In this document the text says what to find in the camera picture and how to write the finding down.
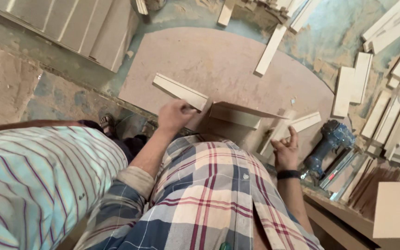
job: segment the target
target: striped shirt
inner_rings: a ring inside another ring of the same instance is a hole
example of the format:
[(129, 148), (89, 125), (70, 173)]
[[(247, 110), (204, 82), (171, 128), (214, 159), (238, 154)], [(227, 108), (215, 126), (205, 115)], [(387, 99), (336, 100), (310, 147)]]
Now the striped shirt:
[(54, 249), (127, 164), (95, 129), (0, 131), (0, 249)]
[(157, 180), (139, 166), (118, 173), (75, 249), (250, 250), (253, 207), (272, 249), (323, 249), (253, 155), (231, 141), (183, 137), (166, 150)]

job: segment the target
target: finger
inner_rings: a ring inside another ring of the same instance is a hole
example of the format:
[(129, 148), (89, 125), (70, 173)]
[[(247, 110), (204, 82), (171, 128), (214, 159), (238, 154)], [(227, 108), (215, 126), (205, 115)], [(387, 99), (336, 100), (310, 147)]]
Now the finger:
[(288, 129), (289, 133), (291, 134), (291, 139), (289, 140), (289, 144), (290, 146), (297, 147), (297, 144), (299, 143), (299, 137), (297, 136), (297, 132), (292, 126), (289, 126)]
[(271, 145), (274, 147), (275, 150), (282, 151), (285, 150), (286, 147), (280, 141), (271, 140)]

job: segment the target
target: dark trousers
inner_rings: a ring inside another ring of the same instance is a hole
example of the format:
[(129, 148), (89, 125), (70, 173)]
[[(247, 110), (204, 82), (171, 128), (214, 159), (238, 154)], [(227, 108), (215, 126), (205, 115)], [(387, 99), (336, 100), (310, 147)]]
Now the dark trousers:
[[(101, 133), (105, 134), (103, 128), (94, 121), (88, 120), (79, 120), (78, 123), (83, 124), (88, 128), (93, 128)], [(121, 150), (125, 153), (126, 158), (128, 159), (128, 163), (130, 164), (135, 156), (138, 155), (138, 152), (144, 147), (147, 142), (147, 137), (145, 135), (136, 135), (133, 138), (126, 138), (124, 140), (119, 140), (113, 135), (105, 134), (109, 139), (111, 139), (115, 144), (121, 148)]]

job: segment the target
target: man's right hand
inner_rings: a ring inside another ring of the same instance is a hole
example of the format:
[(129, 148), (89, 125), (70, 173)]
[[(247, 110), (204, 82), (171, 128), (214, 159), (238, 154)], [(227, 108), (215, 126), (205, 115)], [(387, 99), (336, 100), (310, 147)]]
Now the man's right hand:
[(288, 127), (291, 139), (288, 142), (285, 138), (280, 141), (271, 140), (275, 154), (275, 169), (279, 173), (282, 170), (297, 170), (299, 158), (298, 137), (296, 130)]

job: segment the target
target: plaid shirt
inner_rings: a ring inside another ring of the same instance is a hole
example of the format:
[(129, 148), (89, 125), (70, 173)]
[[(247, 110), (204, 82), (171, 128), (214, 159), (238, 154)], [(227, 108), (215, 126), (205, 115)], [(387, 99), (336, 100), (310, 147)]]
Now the plaid shirt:
[(323, 249), (253, 155), (204, 141), (175, 140), (157, 181), (135, 166), (120, 171), (75, 249), (252, 249), (253, 206), (272, 249)]

